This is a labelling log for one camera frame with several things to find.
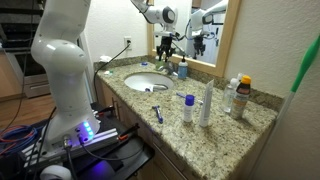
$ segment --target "toothbrush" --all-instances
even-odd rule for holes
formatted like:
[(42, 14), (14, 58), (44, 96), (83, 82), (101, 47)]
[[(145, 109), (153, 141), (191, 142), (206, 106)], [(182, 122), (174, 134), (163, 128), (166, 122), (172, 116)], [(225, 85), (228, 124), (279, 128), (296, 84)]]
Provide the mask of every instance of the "toothbrush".
[[(177, 92), (176, 94), (177, 94), (178, 96), (182, 97), (182, 98), (186, 98), (186, 95), (184, 95), (184, 94), (182, 94), (182, 93)], [(200, 101), (200, 100), (197, 100), (197, 101), (200, 103), (200, 105), (203, 104), (203, 101)]]

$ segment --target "wall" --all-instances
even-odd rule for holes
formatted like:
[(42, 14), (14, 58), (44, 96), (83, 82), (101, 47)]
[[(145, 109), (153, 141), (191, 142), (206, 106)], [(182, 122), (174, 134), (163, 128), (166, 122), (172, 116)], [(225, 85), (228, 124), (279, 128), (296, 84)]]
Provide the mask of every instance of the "wall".
[(146, 21), (130, 0), (91, 1), (84, 35), (92, 62), (102, 55), (116, 56), (125, 48), (124, 36), (131, 36), (132, 50), (118, 59), (146, 55), (146, 34)]
[[(288, 95), (305, 50), (320, 32), (317, 0), (242, 1), (225, 76)], [(309, 69), (254, 179), (320, 179), (320, 56)]]

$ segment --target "lotion bottle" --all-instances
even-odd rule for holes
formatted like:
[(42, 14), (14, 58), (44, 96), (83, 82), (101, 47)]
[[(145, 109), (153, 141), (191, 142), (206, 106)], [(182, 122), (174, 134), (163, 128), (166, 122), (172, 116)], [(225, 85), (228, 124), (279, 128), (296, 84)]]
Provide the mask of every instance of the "lotion bottle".
[(214, 80), (210, 81), (206, 85), (206, 91), (205, 91), (205, 95), (204, 95), (204, 101), (203, 101), (203, 105), (201, 108), (200, 121), (199, 121), (199, 125), (201, 127), (208, 126), (209, 117), (210, 117), (212, 92), (213, 92), (213, 82), (214, 82)]
[(194, 105), (194, 96), (190, 94), (186, 95), (184, 113), (183, 113), (184, 122), (192, 121), (193, 105)]

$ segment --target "faucet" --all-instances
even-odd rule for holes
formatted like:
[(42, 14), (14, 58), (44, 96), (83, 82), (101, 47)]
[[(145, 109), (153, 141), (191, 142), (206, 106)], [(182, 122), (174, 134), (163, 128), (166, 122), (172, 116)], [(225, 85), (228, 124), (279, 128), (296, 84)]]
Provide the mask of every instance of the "faucet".
[(167, 61), (164, 63), (163, 66), (160, 66), (157, 71), (163, 71), (166, 70), (167, 71), (167, 75), (174, 75), (177, 76), (178, 74), (174, 71), (174, 66), (173, 63), (171, 61)]

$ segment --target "granite countertop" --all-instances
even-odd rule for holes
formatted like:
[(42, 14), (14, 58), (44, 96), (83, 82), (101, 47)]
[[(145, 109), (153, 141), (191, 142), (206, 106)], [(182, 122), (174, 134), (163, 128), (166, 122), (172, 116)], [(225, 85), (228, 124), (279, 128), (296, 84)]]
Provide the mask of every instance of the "granite countertop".
[[(170, 76), (172, 89), (162, 92), (140, 92), (130, 89), (124, 79), (137, 72), (157, 72), (154, 65), (133, 64), (111, 68), (113, 75), (98, 73), (120, 99), (125, 102), (174, 153), (203, 179), (228, 179), (243, 157), (250, 152), (259, 137), (271, 126), (277, 112), (248, 102), (244, 120), (234, 120), (220, 109), (223, 91), (214, 88), (209, 125), (199, 126), (200, 105), (195, 102), (193, 121), (183, 122), (184, 98), (176, 92), (193, 94), (201, 99), (205, 84), (187, 78)], [(155, 111), (160, 106), (163, 124), (159, 124)]]

